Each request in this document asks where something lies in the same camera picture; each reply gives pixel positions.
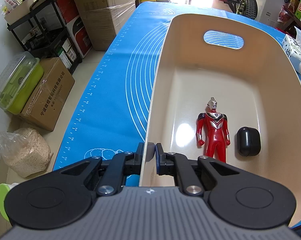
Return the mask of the red Ultraman action figure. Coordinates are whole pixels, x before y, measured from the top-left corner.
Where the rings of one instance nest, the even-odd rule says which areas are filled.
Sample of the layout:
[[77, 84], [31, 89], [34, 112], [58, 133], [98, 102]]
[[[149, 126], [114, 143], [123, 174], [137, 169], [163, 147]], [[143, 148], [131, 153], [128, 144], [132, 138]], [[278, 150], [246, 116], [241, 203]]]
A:
[[211, 97], [206, 112], [197, 117], [197, 145], [206, 145], [204, 155], [226, 162], [226, 148], [230, 145], [227, 116], [217, 111], [217, 101]]

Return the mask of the beige plastic storage bin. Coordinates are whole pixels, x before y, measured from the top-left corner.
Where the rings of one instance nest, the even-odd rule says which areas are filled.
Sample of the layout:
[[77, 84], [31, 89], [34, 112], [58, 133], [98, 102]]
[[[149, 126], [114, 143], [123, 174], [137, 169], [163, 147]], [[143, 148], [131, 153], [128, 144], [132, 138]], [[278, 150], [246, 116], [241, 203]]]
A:
[[[171, 186], [156, 174], [154, 145], [197, 159], [197, 117], [211, 97], [228, 119], [228, 164], [286, 186], [297, 207], [290, 225], [301, 220], [301, 83], [281, 45], [268, 33], [235, 20], [175, 16], [163, 43], [145, 138], [141, 186]], [[237, 132], [252, 127], [261, 151], [243, 157]]]

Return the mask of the blue silicone baking mat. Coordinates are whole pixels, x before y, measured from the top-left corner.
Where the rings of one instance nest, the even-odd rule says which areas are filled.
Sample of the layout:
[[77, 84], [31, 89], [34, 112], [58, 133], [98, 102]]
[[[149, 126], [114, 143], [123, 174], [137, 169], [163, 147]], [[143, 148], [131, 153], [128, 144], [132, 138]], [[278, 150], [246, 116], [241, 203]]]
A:
[[[145, 143], [157, 64], [175, 16], [199, 14], [235, 20], [260, 29], [281, 46], [284, 34], [272, 27], [217, 9], [173, 3], [140, 5], [104, 54], [66, 129], [54, 168], [98, 156], [134, 151]], [[301, 226], [301, 220], [292, 225]]]

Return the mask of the black earbuds case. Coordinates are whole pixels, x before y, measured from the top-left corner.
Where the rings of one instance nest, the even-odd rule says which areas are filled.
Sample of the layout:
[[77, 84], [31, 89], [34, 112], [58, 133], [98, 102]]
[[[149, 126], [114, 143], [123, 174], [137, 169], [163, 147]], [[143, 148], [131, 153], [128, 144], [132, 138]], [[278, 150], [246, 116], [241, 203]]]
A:
[[243, 157], [257, 156], [261, 151], [259, 131], [252, 127], [241, 127], [237, 132], [237, 150]]

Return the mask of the cardboard box on floor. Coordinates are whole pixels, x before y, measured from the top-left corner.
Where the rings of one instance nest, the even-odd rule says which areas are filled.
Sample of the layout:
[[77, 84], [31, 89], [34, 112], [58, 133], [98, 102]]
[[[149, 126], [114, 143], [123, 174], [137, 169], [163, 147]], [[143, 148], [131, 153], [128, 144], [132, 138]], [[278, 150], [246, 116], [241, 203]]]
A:
[[53, 131], [65, 101], [75, 83], [60, 58], [40, 61], [43, 77], [33, 90], [19, 117], [39, 128]]

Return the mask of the bag of rice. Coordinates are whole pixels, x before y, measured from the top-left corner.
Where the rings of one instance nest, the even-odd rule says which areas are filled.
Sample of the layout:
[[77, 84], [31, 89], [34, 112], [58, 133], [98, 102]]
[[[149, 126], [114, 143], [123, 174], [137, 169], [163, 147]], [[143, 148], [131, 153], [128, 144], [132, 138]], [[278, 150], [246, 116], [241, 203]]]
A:
[[0, 154], [22, 178], [46, 170], [53, 155], [46, 140], [33, 128], [0, 132]]

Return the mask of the green lidded plastic container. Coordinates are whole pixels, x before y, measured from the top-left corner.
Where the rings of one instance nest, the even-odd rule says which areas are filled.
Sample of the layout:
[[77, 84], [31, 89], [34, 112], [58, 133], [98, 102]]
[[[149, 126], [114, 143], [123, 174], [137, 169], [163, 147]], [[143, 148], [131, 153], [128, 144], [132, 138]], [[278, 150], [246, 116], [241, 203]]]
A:
[[43, 74], [38, 58], [27, 51], [16, 54], [0, 75], [0, 108], [18, 115]]

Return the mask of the black metal shelf rack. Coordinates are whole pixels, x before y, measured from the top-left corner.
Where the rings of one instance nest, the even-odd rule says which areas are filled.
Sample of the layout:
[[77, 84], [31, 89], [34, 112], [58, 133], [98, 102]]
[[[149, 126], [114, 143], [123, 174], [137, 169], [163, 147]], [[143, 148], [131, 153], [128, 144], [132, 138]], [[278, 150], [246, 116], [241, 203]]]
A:
[[29, 12], [7, 29], [24, 51], [39, 59], [58, 57], [74, 73], [82, 57], [54, 0], [36, 0]]

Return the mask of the stacked cardboard boxes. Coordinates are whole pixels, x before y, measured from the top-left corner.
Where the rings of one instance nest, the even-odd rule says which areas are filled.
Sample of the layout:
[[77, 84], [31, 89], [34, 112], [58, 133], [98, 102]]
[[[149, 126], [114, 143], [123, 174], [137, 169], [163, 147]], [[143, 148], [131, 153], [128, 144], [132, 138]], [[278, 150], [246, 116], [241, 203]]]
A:
[[135, 0], [74, 0], [94, 50], [106, 51], [136, 9]]

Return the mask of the tissue box with tissue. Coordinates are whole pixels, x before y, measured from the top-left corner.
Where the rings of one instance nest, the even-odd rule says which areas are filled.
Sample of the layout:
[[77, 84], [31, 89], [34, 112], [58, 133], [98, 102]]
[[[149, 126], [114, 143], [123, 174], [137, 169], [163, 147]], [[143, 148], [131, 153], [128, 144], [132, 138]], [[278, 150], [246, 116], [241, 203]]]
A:
[[301, 30], [295, 27], [296, 38], [286, 34], [282, 41], [282, 48], [289, 58], [294, 69], [299, 73], [301, 63]]

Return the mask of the dark wooden shelf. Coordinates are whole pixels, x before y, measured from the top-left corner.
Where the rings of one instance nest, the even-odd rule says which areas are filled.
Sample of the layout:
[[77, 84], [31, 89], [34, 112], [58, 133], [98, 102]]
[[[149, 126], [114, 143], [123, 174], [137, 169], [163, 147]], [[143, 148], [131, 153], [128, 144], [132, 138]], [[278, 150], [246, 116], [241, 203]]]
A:
[[289, 24], [287, 27], [285, 27], [283, 30], [288, 31], [288, 29], [291, 28], [292, 25], [298, 26], [298, 28], [301, 30], [301, 21], [288, 9], [286, 5], [283, 5], [283, 8], [288, 13], [288, 15], [293, 19], [293, 22]]

